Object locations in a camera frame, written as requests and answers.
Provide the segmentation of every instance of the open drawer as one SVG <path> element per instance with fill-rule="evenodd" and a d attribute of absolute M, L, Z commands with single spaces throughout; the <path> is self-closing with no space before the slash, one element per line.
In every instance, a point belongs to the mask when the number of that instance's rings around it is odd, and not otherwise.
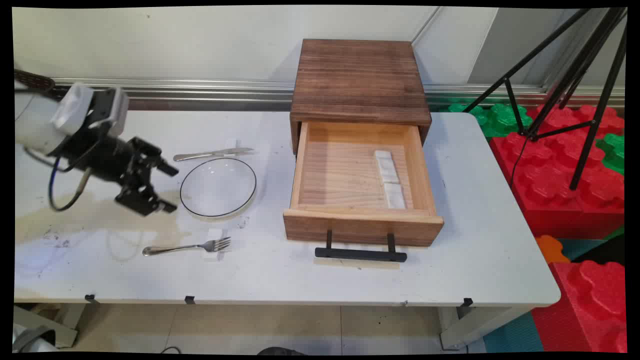
<path fill-rule="evenodd" d="M 406 209 L 389 209 L 374 152 L 390 151 Z M 291 208 L 290 240 L 429 246 L 437 216 L 417 126 L 302 122 Z"/>

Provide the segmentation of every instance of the wooden cabinet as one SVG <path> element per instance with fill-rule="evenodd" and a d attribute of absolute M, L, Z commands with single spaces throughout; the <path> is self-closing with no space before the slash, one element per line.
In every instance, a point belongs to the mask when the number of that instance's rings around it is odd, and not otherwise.
<path fill-rule="evenodd" d="M 409 42 L 303 41 L 291 109 L 297 154 L 287 238 L 428 246 L 437 216 L 422 145 L 431 124 Z M 388 209 L 374 152 L 389 151 L 406 209 Z"/>

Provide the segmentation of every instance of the knife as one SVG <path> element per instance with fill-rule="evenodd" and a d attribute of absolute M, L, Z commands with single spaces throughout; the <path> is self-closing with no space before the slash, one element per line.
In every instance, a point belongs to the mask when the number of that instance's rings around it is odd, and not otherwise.
<path fill-rule="evenodd" d="M 173 157 L 174 161 L 182 161 L 189 159 L 206 158 L 208 156 L 221 156 L 226 154 L 237 154 L 238 152 L 253 151 L 249 147 L 232 147 L 231 149 L 224 149 L 211 152 L 198 152 L 197 154 L 179 154 Z"/>

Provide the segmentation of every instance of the metal fork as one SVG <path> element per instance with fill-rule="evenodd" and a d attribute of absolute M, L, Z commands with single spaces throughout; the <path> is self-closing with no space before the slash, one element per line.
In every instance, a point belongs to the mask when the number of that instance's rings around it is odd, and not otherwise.
<path fill-rule="evenodd" d="M 158 255 L 164 252 L 180 250 L 180 249 L 189 249 L 191 247 L 201 247 L 205 249 L 205 251 L 207 252 L 216 252 L 224 249 L 225 247 L 228 247 L 229 244 L 231 243 L 231 240 L 229 239 L 231 239 L 231 237 L 227 236 L 226 238 L 222 238 L 219 240 L 209 240 L 204 244 L 200 244 L 200 245 L 185 245 L 185 246 L 175 246 L 175 247 L 148 246 L 142 250 L 142 254 L 144 256 Z"/>

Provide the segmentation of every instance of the glass plate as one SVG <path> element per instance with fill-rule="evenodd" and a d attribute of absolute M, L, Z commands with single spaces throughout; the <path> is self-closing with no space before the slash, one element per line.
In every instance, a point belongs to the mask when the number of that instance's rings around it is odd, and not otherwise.
<path fill-rule="evenodd" d="M 221 217 L 242 208 L 253 196 L 253 169 L 235 158 L 218 158 L 195 167 L 180 186 L 180 201 L 203 217 Z"/>

